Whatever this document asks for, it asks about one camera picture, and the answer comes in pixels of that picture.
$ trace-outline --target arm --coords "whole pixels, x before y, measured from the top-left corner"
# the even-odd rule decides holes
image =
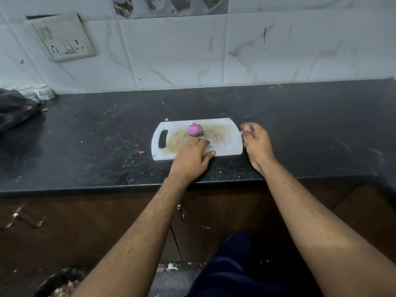
[[[314,198],[275,159],[268,133],[245,123],[249,159],[265,178],[301,256],[329,296],[396,296],[396,266]]]
[[[163,185],[134,224],[106,254],[73,297],[145,297],[154,279],[172,216],[188,185],[207,169],[215,152],[208,140],[191,139],[173,161]]]

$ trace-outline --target cabinet handle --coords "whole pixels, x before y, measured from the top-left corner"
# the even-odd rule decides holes
[[[22,222],[26,223],[27,225],[29,225],[33,229],[39,228],[44,223],[44,221],[40,221],[38,223],[34,223],[34,222],[28,220],[27,218],[22,217],[21,214],[20,214],[21,210],[22,210],[22,206],[19,207],[12,214],[12,218],[11,218],[10,222],[6,226],[1,227],[0,230],[6,230],[6,229],[10,228],[16,222],[16,220],[19,220],[19,221],[22,221]]]
[[[184,222],[184,214],[183,214],[183,212],[181,211],[181,204],[180,204],[180,202],[179,202],[179,204],[177,205],[177,210],[178,210],[179,213],[180,213],[180,219],[181,219],[181,223],[182,223],[182,222]]]

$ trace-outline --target electrical outlet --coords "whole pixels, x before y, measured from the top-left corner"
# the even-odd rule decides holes
[[[96,52],[84,31],[76,12],[28,20],[51,61],[64,61],[88,56]]]

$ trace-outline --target onion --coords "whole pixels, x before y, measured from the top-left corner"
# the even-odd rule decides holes
[[[187,133],[195,137],[202,134],[203,130],[200,124],[191,124],[187,127]]]

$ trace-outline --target cutting board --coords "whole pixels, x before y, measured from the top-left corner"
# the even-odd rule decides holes
[[[193,137],[187,133],[187,127],[193,123],[202,125],[204,129],[203,133],[197,137],[210,141],[210,145],[204,149],[204,154],[212,150],[216,151],[216,156],[242,154],[243,143],[238,127],[230,118],[222,118],[161,122],[152,136],[152,158],[154,160],[174,159],[181,146]],[[166,147],[160,148],[158,143],[161,132],[164,130],[168,130]]]

